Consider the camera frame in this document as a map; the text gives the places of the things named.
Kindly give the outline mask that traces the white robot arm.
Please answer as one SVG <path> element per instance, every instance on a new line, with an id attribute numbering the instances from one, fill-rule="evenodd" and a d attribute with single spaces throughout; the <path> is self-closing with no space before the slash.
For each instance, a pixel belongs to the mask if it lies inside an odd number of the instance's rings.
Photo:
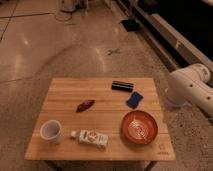
<path id="1" fill-rule="evenodd" d="M 207 85 L 210 78 L 209 69 L 199 63 L 171 72 L 165 90 L 168 105 L 181 108 L 194 103 L 213 117 L 213 88 Z"/>

